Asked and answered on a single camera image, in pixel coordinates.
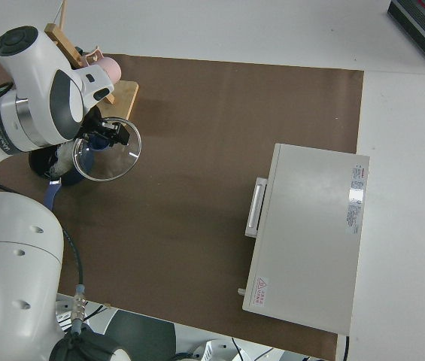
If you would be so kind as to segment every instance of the white tabletop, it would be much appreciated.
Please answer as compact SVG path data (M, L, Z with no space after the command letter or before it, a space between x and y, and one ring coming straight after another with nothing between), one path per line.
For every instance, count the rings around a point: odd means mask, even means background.
M59 1L0 2L0 34ZM69 0L65 32L108 53L365 70L371 157L351 361L425 359L425 57L388 0ZM342 346L338 359L342 359Z

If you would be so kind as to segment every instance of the white appliance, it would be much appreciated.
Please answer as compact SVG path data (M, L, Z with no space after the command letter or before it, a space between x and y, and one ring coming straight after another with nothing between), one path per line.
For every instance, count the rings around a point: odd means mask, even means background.
M368 172L367 156L275 145L247 222L244 310L349 335Z

